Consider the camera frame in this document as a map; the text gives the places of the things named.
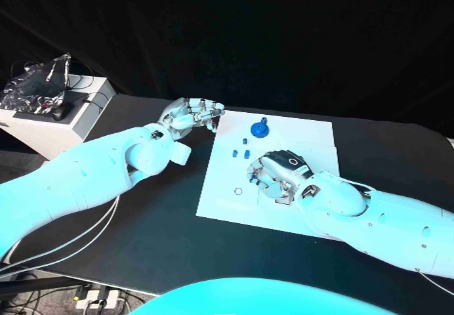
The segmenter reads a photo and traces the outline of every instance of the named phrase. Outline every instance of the white paper sheet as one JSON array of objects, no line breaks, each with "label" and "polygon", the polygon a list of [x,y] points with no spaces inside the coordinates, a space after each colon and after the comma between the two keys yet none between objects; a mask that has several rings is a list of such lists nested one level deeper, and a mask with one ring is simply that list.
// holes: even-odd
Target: white paper sheet
[{"label": "white paper sheet", "polygon": [[[339,175],[332,123],[267,115],[270,135],[255,138],[251,126],[262,117],[232,111],[221,117],[196,215],[320,237],[306,225],[297,208],[259,194],[247,179],[247,168],[267,152],[290,150],[303,156],[314,172],[326,169]],[[249,159],[244,158],[247,150]]]}]

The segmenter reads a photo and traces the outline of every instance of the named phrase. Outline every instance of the black table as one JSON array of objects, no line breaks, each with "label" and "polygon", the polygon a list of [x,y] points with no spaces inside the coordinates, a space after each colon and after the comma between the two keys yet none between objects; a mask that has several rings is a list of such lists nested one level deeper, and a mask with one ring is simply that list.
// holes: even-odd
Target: black table
[{"label": "black table", "polygon": [[[154,122],[169,103],[115,96],[87,140]],[[418,125],[248,111],[330,121],[340,175],[454,209],[454,149],[440,134]],[[157,294],[213,278],[258,277],[316,286],[405,314],[453,308],[453,296],[418,273],[369,257],[345,243],[198,217],[213,133],[199,128],[183,143],[193,150],[187,165],[170,163],[160,175],[123,194],[101,238],[46,270]],[[12,261],[76,236],[110,205],[68,215],[35,231],[23,239]],[[74,252],[97,232],[35,264]],[[454,290],[454,280],[437,281]]]}]

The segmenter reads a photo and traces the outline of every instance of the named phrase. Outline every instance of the black curtain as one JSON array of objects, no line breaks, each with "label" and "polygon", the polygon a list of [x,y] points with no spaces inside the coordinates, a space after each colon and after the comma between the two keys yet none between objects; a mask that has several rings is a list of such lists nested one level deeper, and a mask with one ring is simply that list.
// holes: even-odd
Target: black curtain
[{"label": "black curtain", "polygon": [[418,123],[454,137],[454,2],[12,1],[0,79],[69,52],[118,92]]}]

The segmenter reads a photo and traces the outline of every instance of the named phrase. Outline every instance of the blue object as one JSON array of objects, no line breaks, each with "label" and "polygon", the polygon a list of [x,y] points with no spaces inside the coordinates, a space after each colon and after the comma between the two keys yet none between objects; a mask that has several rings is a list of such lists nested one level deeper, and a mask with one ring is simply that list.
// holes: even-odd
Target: blue object
[{"label": "blue object", "polygon": [[251,126],[251,134],[254,137],[264,138],[268,136],[268,133],[270,128],[267,126],[267,119],[262,118],[262,121]]},{"label": "blue object", "polygon": [[149,314],[391,315],[385,309],[307,285],[268,279],[228,278],[176,289],[138,307]]}]

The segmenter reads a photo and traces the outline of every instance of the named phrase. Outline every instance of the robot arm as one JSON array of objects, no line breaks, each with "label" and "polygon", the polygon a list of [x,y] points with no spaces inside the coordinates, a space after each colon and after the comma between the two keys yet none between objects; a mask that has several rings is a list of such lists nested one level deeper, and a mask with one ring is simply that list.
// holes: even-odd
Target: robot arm
[{"label": "robot arm", "polygon": [[157,175],[169,161],[185,165],[192,149],[176,140],[196,126],[216,132],[212,118],[223,114],[223,108],[209,100],[180,98],[157,123],[75,146],[33,173],[2,184],[0,257],[27,233],[112,200]]},{"label": "robot arm", "polygon": [[360,192],[327,171],[314,174],[301,156],[268,152],[247,171],[261,192],[287,199],[320,236],[345,241],[395,266],[454,278],[454,214],[408,197]]}]

